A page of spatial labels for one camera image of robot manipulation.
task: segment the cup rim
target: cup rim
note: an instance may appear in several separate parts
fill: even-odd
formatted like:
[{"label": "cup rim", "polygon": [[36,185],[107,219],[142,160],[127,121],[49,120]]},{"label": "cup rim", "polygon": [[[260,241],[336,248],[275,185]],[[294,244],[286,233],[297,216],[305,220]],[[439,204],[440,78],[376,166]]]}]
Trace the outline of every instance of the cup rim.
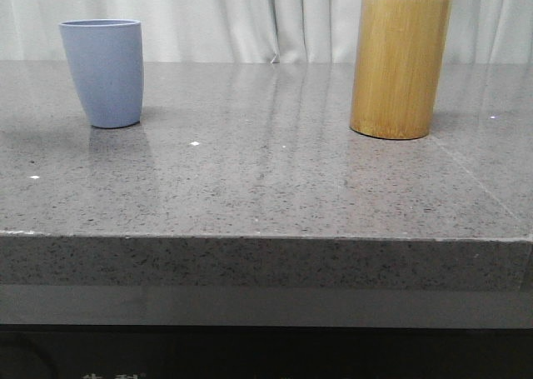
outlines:
[{"label": "cup rim", "polygon": [[61,22],[61,27],[127,27],[140,25],[141,21],[135,19],[79,19]]}]

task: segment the speckled stone surface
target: speckled stone surface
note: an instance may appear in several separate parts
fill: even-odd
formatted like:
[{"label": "speckled stone surface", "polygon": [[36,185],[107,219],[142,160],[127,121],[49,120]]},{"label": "speckled stone surface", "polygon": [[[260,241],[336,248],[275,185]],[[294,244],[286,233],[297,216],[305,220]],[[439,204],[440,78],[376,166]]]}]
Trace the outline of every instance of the speckled stone surface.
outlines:
[{"label": "speckled stone surface", "polygon": [[118,130],[0,73],[1,283],[531,288],[531,67],[445,67],[405,142],[349,129],[350,65],[148,63]]}]

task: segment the gray countertop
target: gray countertop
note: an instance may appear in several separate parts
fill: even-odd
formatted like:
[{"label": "gray countertop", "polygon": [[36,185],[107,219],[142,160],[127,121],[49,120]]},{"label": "gray countertop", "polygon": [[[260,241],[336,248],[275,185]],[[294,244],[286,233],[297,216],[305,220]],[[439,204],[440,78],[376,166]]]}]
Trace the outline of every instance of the gray countertop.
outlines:
[{"label": "gray countertop", "polygon": [[444,66],[413,141],[350,130],[352,65],[145,68],[102,130],[65,62],[0,62],[3,285],[533,287],[531,66]]}]

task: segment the bamboo cup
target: bamboo cup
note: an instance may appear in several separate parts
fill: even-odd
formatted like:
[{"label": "bamboo cup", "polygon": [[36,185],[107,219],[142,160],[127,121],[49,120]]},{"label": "bamboo cup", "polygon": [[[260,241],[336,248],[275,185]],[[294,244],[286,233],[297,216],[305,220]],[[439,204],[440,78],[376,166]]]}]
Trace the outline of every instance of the bamboo cup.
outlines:
[{"label": "bamboo cup", "polygon": [[385,139],[430,131],[451,0],[363,0],[350,127]]}]

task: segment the curtain fold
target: curtain fold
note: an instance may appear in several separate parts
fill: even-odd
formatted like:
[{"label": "curtain fold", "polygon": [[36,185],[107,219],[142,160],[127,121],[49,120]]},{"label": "curtain fold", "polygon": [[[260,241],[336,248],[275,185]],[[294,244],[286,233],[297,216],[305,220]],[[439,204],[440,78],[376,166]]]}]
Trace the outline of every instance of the curtain fold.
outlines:
[{"label": "curtain fold", "polygon": [[[57,24],[142,21],[146,61],[354,62],[361,0],[0,0],[0,59],[64,59]],[[533,0],[453,0],[445,62],[531,63]]]}]

